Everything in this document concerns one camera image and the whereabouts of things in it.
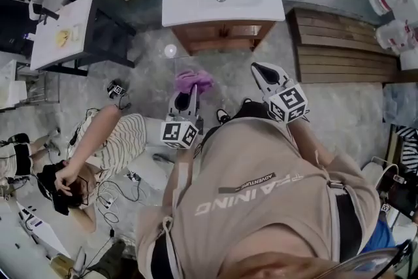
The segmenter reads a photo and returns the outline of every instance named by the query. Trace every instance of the pink cloth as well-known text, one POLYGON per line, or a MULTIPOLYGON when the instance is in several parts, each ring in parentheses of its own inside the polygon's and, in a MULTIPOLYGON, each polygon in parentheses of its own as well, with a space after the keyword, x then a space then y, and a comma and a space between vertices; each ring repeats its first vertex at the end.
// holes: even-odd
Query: pink cloth
POLYGON ((197 84, 197 91, 202 94, 214 85, 214 79, 203 70, 197 73, 194 73, 192 70, 186 70, 176 77, 175 87, 180 92, 190 93, 194 84, 197 84))

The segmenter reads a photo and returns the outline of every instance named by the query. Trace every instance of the black shorts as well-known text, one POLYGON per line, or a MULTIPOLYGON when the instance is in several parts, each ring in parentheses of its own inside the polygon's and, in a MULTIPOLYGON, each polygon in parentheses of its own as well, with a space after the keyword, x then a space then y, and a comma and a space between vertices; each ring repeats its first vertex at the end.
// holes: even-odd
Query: black shorts
POLYGON ((14 146, 14 153, 16 154, 16 176, 27 176, 31 174, 33 160, 30 158, 32 152, 29 143, 16 144, 14 146))
MULTIPOLYGON (((236 113, 236 115, 233 118, 231 118, 231 120, 239 118, 257 118, 271 120, 272 118, 268 115, 267 110, 268 109, 264 104, 251 101, 248 103, 244 103, 241 106, 241 109, 238 111, 238 113, 236 113)), ((206 136, 203 138, 202 147, 209 139, 209 137, 211 137, 220 127, 222 126, 219 125, 217 127, 209 129, 209 131, 206 133, 206 136)))

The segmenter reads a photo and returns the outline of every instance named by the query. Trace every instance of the wooden vanity cabinet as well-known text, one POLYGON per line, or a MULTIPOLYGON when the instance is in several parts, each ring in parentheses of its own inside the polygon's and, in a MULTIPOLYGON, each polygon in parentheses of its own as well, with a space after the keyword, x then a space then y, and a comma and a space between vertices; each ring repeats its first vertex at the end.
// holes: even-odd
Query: wooden vanity cabinet
POLYGON ((207 49, 249 48, 260 44, 275 21, 231 20, 198 22, 172 26, 171 29, 189 55, 207 49))

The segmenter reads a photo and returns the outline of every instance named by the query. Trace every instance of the blue jeans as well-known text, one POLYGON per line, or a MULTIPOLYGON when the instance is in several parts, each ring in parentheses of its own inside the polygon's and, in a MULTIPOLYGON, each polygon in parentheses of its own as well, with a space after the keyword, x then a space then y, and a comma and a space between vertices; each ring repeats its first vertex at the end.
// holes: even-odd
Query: blue jeans
POLYGON ((374 229, 374 232, 370 237, 370 240, 368 240, 361 254, 369 251, 375 251, 378 249, 394 247, 395 243, 391 229, 385 221, 379 219, 378 224, 376 225, 376 228, 374 229))

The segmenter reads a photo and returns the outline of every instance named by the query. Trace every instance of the concrete floor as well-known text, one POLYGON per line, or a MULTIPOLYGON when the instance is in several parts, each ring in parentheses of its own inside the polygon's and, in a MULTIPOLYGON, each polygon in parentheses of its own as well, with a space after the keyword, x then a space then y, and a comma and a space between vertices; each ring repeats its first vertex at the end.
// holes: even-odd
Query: concrete floor
MULTIPOLYGON (((290 1, 317 3, 336 8, 337 11, 352 12, 369 21, 376 19, 366 6, 366 0, 290 1)), ((201 114, 205 127, 212 127, 216 124, 217 108, 223 107, 234 113, 245 97, 261 100, 261 94, 251 77, 251 62, 275 63, 295 77, 294 52, 285 22, 277 23, 254 53, 233 50, 227 53, 201 52, 189 57, 169 29, 151 28, 155 23, 158 26, 161 0, 101 2, 116 9, 127 21, 144 28, 133 39, 129 51, 129 59, 135 59, 137 67, 128 69, 105 62, 91 66, 86 78, 61 75, 60 104, 26 107, 0 114, 0 139, 25 132, 34 140, 58 125, 62 129, 59 145, 65 151, 75 125, 84 119, 88 108, 101 108, 114 103, 107 97, 106 87, 115 78, 121 78, 129 84, 132 107, 128 112, 164 118, 176 74, 186 69, 208 71, 213 75, 216 85, 201 97, 201 114), (178 47, 174 59, 167 59, 164 55, 164 47, 169 43, 178 47)), ((347 152, 360 165, 374 155, 384 155, 389 129, 381 122, 383 94, 380 84, 310 84, 303 85, 303 88, 311 110, 308 118, 316 135, 327 148, 333 152, 347 152)), ((58 160, 55 155, 51 158, 53 161, 58 160)), ((123 189, 130 191, 130 181, 119 177, 117 180, 123 189)), ((28 184, 20 190, 21 193, 31 191, 30 187, 28 184)), ((148 196, 145 203, 156 205, 161 194, 153 192, 145 184, 143 188, 148 196)), ((121 201, 119 207, 123 220, 115 225, 116 234, 133 238, 136 206, 140 205, 132 207, 131 203, 121 201)), ((85 245, 89 257, 106 241, 108 229, 99 217, 98 232, 96 237, 92 237, 95 242, 90 240, 85 245)))

